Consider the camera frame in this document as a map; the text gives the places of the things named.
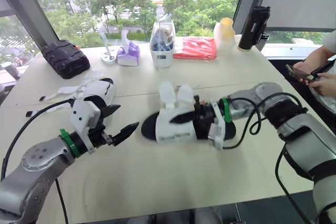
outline green ring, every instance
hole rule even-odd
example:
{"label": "green ring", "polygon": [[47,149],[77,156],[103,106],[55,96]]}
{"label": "green ring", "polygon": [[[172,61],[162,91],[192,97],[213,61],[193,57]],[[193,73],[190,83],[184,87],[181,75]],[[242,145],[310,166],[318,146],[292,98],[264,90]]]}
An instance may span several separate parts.
{"label": "green ring", "polygon": [[222,98],[223,105],[224,105],[224,120],[227,123],[232,122],[231,115],[230,115],[230,107],[227,98]]}
{"label": "green ring", "polygon": [[80,157],[79,150],[77,149],[76,145],[71,140],[69,133],[66,132],[65,129],[60,129],[59,131],[61,132],[60,137],[69,145],[69,147],[72,150],[72,153],[75,155],[75,157],[79,158]]}

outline black thermos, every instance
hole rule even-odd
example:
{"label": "black thermos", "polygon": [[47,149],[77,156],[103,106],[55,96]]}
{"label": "black thermos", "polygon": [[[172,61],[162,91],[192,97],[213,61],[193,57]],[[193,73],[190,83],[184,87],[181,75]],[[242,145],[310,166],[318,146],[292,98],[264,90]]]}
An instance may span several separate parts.
{"label": "black thermos", "polygon": [[250,51],[251,47],[258,44],[265,31],[266,22],[270,15],[271,7],[254,6],[245,22],[243,33],[238,45],[241,51]]}

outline purple tissue box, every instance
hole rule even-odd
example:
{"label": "purple tissue box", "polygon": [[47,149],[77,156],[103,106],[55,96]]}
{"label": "purple tissue box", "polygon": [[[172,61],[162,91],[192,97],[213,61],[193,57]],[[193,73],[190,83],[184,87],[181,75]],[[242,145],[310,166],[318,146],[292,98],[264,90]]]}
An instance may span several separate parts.
{"label": "purple tissue box", "polygon": [[117,63],[123,66],[137,66],[139,64],[140,48],[134,42],[130,42],[128,46],[128,54],[124,47],[120,47],[117,53]]}

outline person's hand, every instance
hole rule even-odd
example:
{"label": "person's hand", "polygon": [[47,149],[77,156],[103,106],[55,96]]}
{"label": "person's hand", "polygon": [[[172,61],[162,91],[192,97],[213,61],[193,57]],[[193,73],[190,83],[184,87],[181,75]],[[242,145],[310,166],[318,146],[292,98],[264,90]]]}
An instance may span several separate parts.
{"label": "person's hand", "polygon": [[[299,69],[299,70],[301,70],[301,71],[303,71],[303,72],[305,72],[305,73],[312,73],[312,69],[311,69],[311,67],[307,64],[307,63],[305,63],[305,62],[303,62],[303,61],[300,61],[300,62],[298,62],[298,63],[295,63],[294,65],[293,65],[293,68],[295,68],[295,69]],[[306,85],[308,85],[308,81],[307,80],[303,80],[302,78],[296,78],[298,81],[300,81],[300,82],[304,82]]]}
{"label": "person's hand", "polygon": [[309,86],[324,97],[336,97],[336,74],[318,73],[318,76],[323,76],[326,80],[311,82]]}
{"label": "person's hand", "polygon": [[293,65],[293,68],[296,68],[296,69],[299,69],[299,70],[301,70],[301,71],[303,71],[303,72],[305,72],[305,73],[312,73],[312,69],[311,69],[311,67],[307,64],[307,63],[305,63],[305,62],[303,62],[303,61],[300,61],[300,62],[298,62],[298,63],[295,63],[294,65]]}

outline white sleeve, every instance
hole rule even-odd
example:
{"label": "white sleeve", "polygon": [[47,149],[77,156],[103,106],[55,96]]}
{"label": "white sleeve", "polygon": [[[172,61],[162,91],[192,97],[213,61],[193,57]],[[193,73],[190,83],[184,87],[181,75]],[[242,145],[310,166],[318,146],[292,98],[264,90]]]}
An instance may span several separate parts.
{"label": "white sleeve", "polygon": [[322,42],[329,51],[336,54],[336,30],[326,35]]}

